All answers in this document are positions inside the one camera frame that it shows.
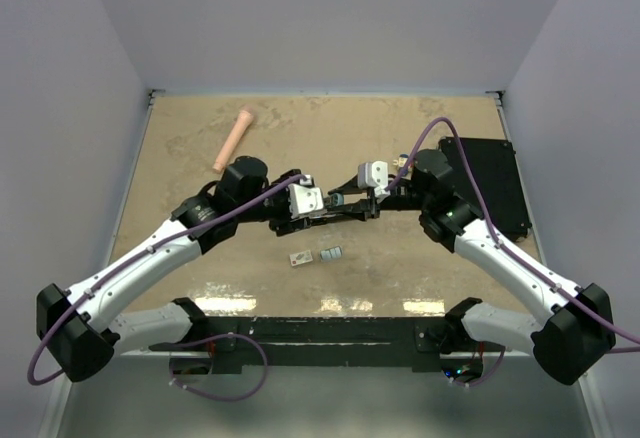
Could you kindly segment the grey staple box sleeve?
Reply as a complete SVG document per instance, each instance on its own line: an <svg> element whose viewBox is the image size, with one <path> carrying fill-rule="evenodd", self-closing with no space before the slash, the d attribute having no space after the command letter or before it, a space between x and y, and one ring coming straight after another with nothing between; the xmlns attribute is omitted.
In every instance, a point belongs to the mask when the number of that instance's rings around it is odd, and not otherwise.
<svg viewBox="0 0 640 438"><path fill-rule="evenodd" d="M290 254L289 261L292 267L298 267L312 263L314 261L314 258L310 250L304 250Z"/></svg>

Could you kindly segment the staple tray with staples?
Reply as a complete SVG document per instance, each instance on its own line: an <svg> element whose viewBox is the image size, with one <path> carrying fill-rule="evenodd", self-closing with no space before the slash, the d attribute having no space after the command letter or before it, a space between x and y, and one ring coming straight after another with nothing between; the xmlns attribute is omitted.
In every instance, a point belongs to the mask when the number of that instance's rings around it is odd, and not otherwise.
<svg viewBox="0 0 640 438"><path fill-rule="evenodd" d="M343 249L341 246L334 246L326 249L322 249L319 252L319 257L322 262L331 262L340 259L343 256Z"/></svg>

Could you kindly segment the light blue small stapler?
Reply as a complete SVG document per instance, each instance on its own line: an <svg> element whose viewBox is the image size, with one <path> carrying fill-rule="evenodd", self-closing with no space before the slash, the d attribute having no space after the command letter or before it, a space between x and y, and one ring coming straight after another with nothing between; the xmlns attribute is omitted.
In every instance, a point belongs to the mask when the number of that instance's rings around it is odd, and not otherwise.
<svg viewBox="0 0 640 438"><path fill-rule="evenodd" d="M340 193L329 194L324 199L324 204L327 208L342 206L344 204L344 196Z"/></svg>

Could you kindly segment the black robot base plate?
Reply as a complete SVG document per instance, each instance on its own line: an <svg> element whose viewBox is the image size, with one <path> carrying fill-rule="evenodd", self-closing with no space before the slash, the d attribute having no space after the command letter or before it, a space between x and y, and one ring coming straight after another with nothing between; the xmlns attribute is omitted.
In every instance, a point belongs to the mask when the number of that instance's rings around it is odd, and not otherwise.
<svg viewBox="0 0 640 438"><path fill-rule="evenodd" d="M181 345L213 352L213 372L260 366L256 341L271 367L383 367L440 372L477 350L442 317L204 317Z"/></svg>

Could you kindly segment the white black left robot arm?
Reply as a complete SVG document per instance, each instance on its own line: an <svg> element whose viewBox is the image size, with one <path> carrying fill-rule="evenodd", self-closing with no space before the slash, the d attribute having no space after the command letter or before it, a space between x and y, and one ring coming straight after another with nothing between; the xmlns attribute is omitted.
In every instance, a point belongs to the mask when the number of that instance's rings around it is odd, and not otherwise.
<svg viewBox="0 0 640 438"><path fill-rule="evenodd" d="M101 371L114 357L165 345L196 350L206 341L208 318L189 298L142 312L127 307L179 268L232 238L242 223L294 225L324 208L314 179L293 169L270 181L267 165L242 156L216 180L184 199L141 244L92 276L68 288L50 284L36 297L39 344L28 365L49 353L59 374L73 382Z"/></svg>

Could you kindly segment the black stapler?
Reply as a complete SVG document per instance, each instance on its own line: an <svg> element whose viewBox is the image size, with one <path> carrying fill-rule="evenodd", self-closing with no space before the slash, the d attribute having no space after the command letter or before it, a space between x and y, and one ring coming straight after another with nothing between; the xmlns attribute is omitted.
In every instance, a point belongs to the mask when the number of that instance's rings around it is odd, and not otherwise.
<svg viewBox="0 0 640 438"><path fill-rule="evenodd" d="M358 221L355 219L350 219L346 216L342 216L339 213L342 206L331 207L327 213L324 213L322 215L303 217L302 219L305 220L304 230L312 227L325 226L329 224L337 224L337 223L342 223L346 221Z"/></svg>

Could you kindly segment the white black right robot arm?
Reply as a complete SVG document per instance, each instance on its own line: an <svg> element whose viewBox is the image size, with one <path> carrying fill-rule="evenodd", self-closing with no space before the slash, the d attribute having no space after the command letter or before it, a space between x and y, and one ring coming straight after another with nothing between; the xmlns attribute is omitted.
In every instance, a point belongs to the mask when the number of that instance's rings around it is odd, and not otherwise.
<svg viewBox="0 0 640 438"><path fill-rule="evenodd" d="M615 346L609 295L581 287L546 268L488 222L459 195L446 156L419 151L410 178L391 182L384 162L368 162L325 202L336 214L366 220L382 210L417 210L424 233L473 263L521 302L525 313L468 298L446 315L448 344L459 351L490 342L533 356L557 382L575 383Z"/></svg>

